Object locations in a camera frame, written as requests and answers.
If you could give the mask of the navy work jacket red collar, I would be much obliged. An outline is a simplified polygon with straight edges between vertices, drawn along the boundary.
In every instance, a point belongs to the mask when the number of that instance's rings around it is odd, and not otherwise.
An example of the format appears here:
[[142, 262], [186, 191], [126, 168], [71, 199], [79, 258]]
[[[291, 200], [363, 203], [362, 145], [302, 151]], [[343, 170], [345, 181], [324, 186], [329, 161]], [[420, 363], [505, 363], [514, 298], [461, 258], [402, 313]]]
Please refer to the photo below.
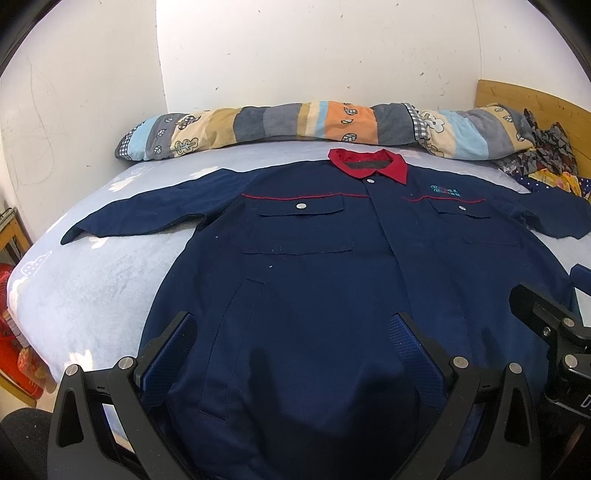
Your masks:
[[197, 230], [164, 278], [143, 339], [179, 312], [197, 341], [166, 397], [165, 428], [219, 479], [389, 479], [442, 408], [394, 343], [411, 316], [474, 365], [520, 363], [534, 392], [546, 346], [516, 319], [525, 283], [575, 308], [542, 237], [582, 238], [590, 207], [410, 166], [386, 151], [235, 172], [110, 203], [64, 243]]

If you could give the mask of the red items beside bed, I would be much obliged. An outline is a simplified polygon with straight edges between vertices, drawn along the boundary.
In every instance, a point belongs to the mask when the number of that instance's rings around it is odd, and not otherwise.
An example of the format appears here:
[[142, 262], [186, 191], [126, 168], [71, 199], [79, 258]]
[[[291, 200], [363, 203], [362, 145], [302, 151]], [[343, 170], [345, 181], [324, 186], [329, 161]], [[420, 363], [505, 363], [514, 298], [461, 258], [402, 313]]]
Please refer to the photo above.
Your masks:
[[19, 370], [18, 360], [23, 345], [17, 338], [16, 330], [9, 325], [7, 283], [13, 267], [1, 264], [1, 373], [21, 389], [28, 397], [39, 400], [43, 389]]

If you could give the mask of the light blue bed sheet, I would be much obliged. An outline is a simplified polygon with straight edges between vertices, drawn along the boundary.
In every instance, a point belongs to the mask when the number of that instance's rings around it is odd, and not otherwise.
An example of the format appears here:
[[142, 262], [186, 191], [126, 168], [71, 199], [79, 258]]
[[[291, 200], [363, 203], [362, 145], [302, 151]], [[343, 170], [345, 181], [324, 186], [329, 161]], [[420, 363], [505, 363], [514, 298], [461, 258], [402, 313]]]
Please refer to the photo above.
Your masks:
[[[521, 194], [531, 193], [488, 166], [441, 160], [415, 150], [387, 151], [410, 166], [473, 176]], [[145, 235], [97, 237], [64, 243], [68, 230], [104, 206], [172, 187], [225, 169], [249, 172], [304, 161], [324, 161], [325, 142], [277, 142], [230, 147], [125, 171], [58, 220], [33, 246], [10, 280], [9, 303], [20, 326], [53, 374], [73, 363], [89, 369], [112, 365], [148, 340], [143, 330], [155, 296], [197, 230], [188, 219]], [[566, 273], [590, 260], [590, 230], [582, 238], [542, 237]]]

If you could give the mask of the wooden bedside furniture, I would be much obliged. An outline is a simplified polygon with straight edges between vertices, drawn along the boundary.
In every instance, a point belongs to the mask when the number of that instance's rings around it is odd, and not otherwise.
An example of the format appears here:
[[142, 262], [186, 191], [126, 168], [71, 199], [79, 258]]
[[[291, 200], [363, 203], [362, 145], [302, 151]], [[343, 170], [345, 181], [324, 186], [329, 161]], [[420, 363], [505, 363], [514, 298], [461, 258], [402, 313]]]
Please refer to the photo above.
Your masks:
[[1, 258], [9, 258], [16, 265], [31, 248], [32, 242], [15, 208], [9, 207], [1, 213], [0, 227]]

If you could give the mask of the dark patterned crumpled cloth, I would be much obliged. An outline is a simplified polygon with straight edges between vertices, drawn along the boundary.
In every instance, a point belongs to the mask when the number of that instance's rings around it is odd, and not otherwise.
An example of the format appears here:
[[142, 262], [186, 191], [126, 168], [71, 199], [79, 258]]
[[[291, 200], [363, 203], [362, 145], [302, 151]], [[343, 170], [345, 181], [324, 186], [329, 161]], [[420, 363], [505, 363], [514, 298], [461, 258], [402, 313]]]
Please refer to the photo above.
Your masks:
[[531, 192], [559, 188], [590, 202], [590, 179], [581, 174], [561, 124], [555, 122], [548, 129], [542, 129], [527, 109], [523, 118], [530, 127], [533, 147], [493, 163]]

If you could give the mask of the striped patchwork rolled quilt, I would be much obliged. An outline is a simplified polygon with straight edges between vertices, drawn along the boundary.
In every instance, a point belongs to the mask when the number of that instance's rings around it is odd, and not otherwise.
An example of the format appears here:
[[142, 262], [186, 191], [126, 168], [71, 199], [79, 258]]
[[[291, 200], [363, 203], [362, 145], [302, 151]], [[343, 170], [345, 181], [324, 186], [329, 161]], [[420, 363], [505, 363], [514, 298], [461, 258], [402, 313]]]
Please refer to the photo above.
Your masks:
[[283, 140], [328, 140], [383, 147], [418, 145], [450, 159], [497, 160], [534, 146], [525, 115], [499, 104], [468, 111], [420, 110], [410, 103], [365, 107], [336, 101], [167, 113], [127, 132], [115, 148], [126, 161]]

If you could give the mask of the wooden headboard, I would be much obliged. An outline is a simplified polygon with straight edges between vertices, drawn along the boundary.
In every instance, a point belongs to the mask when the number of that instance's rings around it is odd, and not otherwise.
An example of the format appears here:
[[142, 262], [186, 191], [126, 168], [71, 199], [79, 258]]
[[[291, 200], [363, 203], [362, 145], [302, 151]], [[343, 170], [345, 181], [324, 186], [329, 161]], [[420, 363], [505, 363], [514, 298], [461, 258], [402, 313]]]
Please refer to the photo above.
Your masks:
[[547, 129], [560, 123], [578, 164], [579, 175], [590, 178], [591, 113], [567, 100], [515, 84], [480, 79], [475, 105], [499, 103], [522, 112], [531, 111], [539, 126]]

